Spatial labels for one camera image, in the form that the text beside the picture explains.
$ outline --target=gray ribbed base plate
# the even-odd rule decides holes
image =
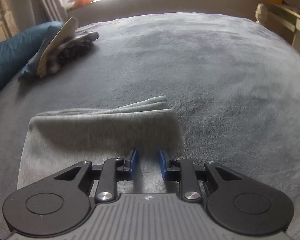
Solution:
[[[250,237],[213,222],[199,204],[175,194],[122,194],[114,203],[99,204],[89,219],[72,232],[46,240],[290,240],[283,232]],[[29,240],[13,233],[9,240]]]

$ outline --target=blue cushion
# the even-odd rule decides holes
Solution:
[[[48,47],[48,45],[51,43],[51,41],[57,35],[57,33],[60,31],[61,28],[62,28],[61,22],[52,22],[51,23],[51,25],[48,27],[47,34],[40,46],[40,49],[31,58],[31,60],[28,61],[26,66],[21,70],[18,80],[30,79],[30,78],[34,78],[36,76],[39,60],[41,58],[42,53],[45,51],[45,49]]]
[[[62,27],[61,22],[48,22],[0,42],[0,90],[39,51],[51,25]]]

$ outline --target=metal screw head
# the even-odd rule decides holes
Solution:
[[[200,193],[195,192],[195,191],[189,191],[185,193],[185,198],[186,199],[198,199],[200,197]]]
[[[176,161],[181,161],[182,159],[184,159],[184,157],[178,157],[178,158],[176,158],[175,160],[176,160]]]
[[[97,198],[100,200],[109,200],[113,197],[113,195],[110,192],[104,191],[104,192],[100,192],[97,195]]]
[[[150,195],[148,195],[148,196],[145,196],[144,199],[145,199],[145,200],[150,200],[150,199],[153,199],[153,197],[150,196]]]

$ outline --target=blue pillow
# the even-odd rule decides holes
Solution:
[[[61,22],[48,22],[0,42],[0,90],[39,51],[51,25],[62,27]]]

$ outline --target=wooden bedpost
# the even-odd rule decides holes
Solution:
[[[259,3],[256,10],[256,23],[265,25],[268,20],[268,9],[263,3]]]
[[[5,0],[0,0],[0,14],[6,29],[9,32],[10,37],[19,33],[18,27],[14,21],[13,14],[8,10],[8,5]]]

